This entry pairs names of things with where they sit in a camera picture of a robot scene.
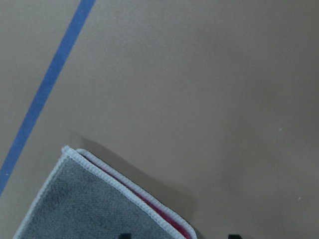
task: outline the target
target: black object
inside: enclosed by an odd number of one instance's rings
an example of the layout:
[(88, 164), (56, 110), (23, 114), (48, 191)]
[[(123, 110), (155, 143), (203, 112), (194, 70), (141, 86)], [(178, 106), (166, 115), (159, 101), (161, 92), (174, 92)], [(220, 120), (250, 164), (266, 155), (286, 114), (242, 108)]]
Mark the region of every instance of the black object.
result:
[(119, 235), (119, 239), (131, 239), (131, 234), (130, 233), (125, 233)]
[(242, 239), (239, 235), (229, 235), (228, 239)]

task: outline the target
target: brown surface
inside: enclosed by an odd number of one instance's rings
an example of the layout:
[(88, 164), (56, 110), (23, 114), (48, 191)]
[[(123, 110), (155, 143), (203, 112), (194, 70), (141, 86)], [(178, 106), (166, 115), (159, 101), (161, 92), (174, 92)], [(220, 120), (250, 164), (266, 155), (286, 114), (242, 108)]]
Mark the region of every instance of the brown surface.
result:
[[(78, 2), (0, 2), (0, 163)], [(65, 144), (206, 239), (315, 238), (318, 7), (98, 0), (0, 197), (0, 238)]]

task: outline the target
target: towel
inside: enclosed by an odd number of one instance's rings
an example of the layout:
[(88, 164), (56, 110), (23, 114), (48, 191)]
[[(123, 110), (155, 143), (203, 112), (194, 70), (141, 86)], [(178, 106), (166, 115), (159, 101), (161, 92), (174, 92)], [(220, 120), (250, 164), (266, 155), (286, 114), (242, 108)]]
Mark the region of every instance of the towel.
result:
[(14, 239), (197, 239), (178, 214), (84, 149), (62, 156)]

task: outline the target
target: blue stripe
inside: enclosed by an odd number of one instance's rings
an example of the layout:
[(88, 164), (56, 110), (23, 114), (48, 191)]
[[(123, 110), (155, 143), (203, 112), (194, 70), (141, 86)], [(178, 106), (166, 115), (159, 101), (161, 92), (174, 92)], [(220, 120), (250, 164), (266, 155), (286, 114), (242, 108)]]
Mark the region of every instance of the blue stripe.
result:
[(81, 0), (0, 170), (0, 196), (95, 0)]

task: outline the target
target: black tip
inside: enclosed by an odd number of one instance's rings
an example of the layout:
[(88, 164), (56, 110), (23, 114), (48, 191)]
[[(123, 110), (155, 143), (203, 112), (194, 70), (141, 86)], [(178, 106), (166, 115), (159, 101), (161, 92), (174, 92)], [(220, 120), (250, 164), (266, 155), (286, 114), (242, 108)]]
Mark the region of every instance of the black tip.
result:
[(228, 239), (242, 239), (239, 235), (229, 235)]
[(119, 235), (119, 239), (131, 239), (131, 234), (130, 233), (124, 233)]

